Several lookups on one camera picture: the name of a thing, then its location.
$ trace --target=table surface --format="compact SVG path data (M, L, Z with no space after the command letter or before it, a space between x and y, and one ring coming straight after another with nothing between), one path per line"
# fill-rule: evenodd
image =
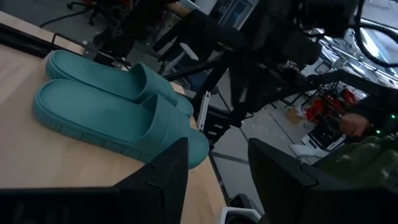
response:
M0 22L44 40L52 33L0 12ZM81 54L67 40L56 44ZM41 59L0 45L0 187L110 186L143 163L77 141L39 125L31 114L35 91L48 80ZM181 86L173 84L183 93ZM191 126L196 122L191 118ZM189 171L182 223L214 223L225 206L215 172L206 158Z

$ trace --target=person's hand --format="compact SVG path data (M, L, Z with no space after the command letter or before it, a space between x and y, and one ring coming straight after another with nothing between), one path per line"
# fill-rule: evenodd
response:
M369 121L358 114L346 114L341 117L340 131L347 136L361 136L370 127Z

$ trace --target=slide sandal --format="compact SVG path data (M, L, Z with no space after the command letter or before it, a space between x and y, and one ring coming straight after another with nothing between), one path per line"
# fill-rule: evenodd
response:
M182 137L188 138L190 169L208 155L206 137L160 95L138 105L78 82L52 80L37 91L32 108L47 128L145 163Z
M137 63L130 71L122 71L93 62L79 55L56 50L50 56L45 70L52 78L69 79L141 103L154 94L160 94L183 114L191 117L193 107L183 96L174 92L169 81L143 63Z

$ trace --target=floor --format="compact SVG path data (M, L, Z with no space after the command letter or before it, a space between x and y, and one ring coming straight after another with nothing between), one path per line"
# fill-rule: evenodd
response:
M70 14L66 4L69 0L2 0L0 1L0 10L13 16L19 17L27 22L39 26L41 23L54 19L56 17ZM52 32L59 32L71 37L77 41L91 41L94 35L101 32L106 27L106 20L98 16L95 19L95 26L88 24L88 16L84 14L65 19L46 26L45 28ZM157 59L143 53L140 45L135 46L127 58L130 62L142 61L154 70L159 69ZM227 110L231 108L230 102L229 77L224 75L218 84L227 105L221 99L220 95L211 96L210 104ZM299 143L310 130L304 128L303 124L294 125L285 118L287 109L282 103L275 104L277 109L266 106L263 110L256 113L253 118L243 122L241 129L232 127L215 144L213 155L216 165L223 179L223 185L226 188L229 197L238 193L246 194L263 212L259 197L251 179L248 165L248 138L258 138L271 146L295 157L289 145ZM303 160L312 163L314 160Z

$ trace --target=black cable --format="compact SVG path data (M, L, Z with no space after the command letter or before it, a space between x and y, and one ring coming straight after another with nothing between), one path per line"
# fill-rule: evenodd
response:
M386 63L383 62L379 59L377 59L375 56L373 56L365 47L365 45L363 44L363 38L361 35L361 28L368 28L368 29L373 29L373 30L377 30L379 32L382 32L386 35L388 35L390 38L392 38L395 42L398 41L398 35L395 34L395 32L386 29L384 27L380 27L380 26L375 26L375 25L371 25L371 24L361 24L361 16L362 16L362 10L363 10L363 6L364 6L365 0L359 0L359 4L358 4L358 11L356 13L356 16L354 18L354 26L353 29L355 31L355 39L356 39L356 43L359 47L359 49L362 51L362 53L373 63L386 67L386 68L391 68L391 67L398 67L398 63Z
M87 8L87 9L83 10L83 11L80 11L80 12L75 12L75 13L72 13L72 14L69 14L69 15L66 15L66 16L61 16L61 17L59 17L59 18L52 19L52 20L50 20L50 21L44 22L44 23L41 24L39 27L40 27L40 28L43 28L44 26L49 25L50 23L57 22L57 21L60 21L60 20L62 20L62 19L66 19L66 18L69 18L69 17L77 16L77 15L80 15L80 14L84 14L84 13L86 13L86 12L90 12L91 10L93 10L93 8L92 8L92 7L89 7L89 8Z

